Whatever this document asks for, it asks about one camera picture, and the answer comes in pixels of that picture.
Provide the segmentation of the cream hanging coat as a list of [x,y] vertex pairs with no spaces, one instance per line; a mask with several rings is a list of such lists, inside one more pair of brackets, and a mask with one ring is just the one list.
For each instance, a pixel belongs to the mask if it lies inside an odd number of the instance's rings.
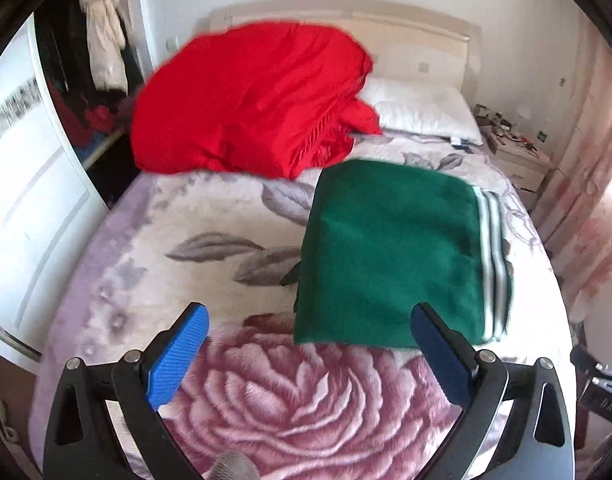
[[120,0],[79,0],[86,16],[87,47],[94,86],[100,91],[128,93],[122,51],[126,36],[118,5]]

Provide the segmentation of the cream bed headboard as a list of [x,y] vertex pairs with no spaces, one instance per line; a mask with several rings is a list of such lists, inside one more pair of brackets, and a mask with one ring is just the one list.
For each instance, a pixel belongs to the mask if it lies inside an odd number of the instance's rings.
[[333,26],[360,42],[373,75],[447,84],[474,104],[481,71],[481,27],[440,12],[384,0],[258,0],[210,14],[210,30],[280,20]]

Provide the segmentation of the white pillow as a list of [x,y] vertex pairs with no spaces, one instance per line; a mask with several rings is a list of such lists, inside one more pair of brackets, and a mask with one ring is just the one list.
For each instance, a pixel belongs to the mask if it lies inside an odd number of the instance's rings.
[[446,84],[369,76],[358,98],[378,114],[382,129],[483,144],[466,99]]

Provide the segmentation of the red quilt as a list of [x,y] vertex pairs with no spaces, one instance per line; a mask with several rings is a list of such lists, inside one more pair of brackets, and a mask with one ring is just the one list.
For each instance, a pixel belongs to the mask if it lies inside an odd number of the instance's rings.
[[138,94],[136,166],[296,179],[342,162],[356,133],[381,132],[359,99],[367,50],[333,26],[261,21],[192,39]]

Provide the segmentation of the white sliding wardrobe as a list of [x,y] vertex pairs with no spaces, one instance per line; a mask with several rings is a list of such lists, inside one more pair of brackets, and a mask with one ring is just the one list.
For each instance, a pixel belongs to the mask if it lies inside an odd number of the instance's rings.
[[128,1],[128,93],[93,84],[79,0],[0,0],[0,356],[34,372],[91,235],[135,179],[144,76]]

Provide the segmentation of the green varsity jacket cream sleeves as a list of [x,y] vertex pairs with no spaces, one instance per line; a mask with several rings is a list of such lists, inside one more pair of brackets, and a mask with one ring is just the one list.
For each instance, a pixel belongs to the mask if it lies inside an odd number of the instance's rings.
[[507,330],[499,196],[439,171],[353,159],[320,174],[300,248],[296,344],[412,349],[416,304],[474,346]]

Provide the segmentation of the pink floral curtain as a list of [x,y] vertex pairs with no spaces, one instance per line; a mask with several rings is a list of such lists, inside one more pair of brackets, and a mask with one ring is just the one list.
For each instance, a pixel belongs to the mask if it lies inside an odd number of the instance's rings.
[[589,24],[578,53],[568,144],[533,209],[573,323],[612,280],[612,49]]

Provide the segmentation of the floral purple bed blanket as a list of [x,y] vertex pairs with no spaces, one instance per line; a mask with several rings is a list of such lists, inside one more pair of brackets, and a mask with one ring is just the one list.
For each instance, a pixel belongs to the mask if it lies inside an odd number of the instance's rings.
[[[510,180],[477,148],[420,136],[357,136],[342,162],[353,159],[439,171],[499,196],[513,280],[507,330],[487,344],[468,342],[504,362],[553,362],[573,439],[564,302]],[[210,329],[158,414],[199,479],[420,479],[461,408],[447,400],[419,346],[293,338],[300,248],[324,169],[294,180],[210,170],[140,174],[91,240],[50,328],[29,419],[42,473],[66,362],[79,356],[89,366],[106,364],[143,350],[198,302]],[[120,407],[106,405],[136,479],[155,479]],[[465,479],[481,479],[511,407],[502,404]]]

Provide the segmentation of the white bedside table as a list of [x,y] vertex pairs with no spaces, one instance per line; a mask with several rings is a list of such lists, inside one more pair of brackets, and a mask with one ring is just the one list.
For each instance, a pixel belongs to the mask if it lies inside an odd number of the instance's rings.
[[497,166],[510,180],[528,211],[551,170],[549,157],[500,113],[476,104],[473,114]]

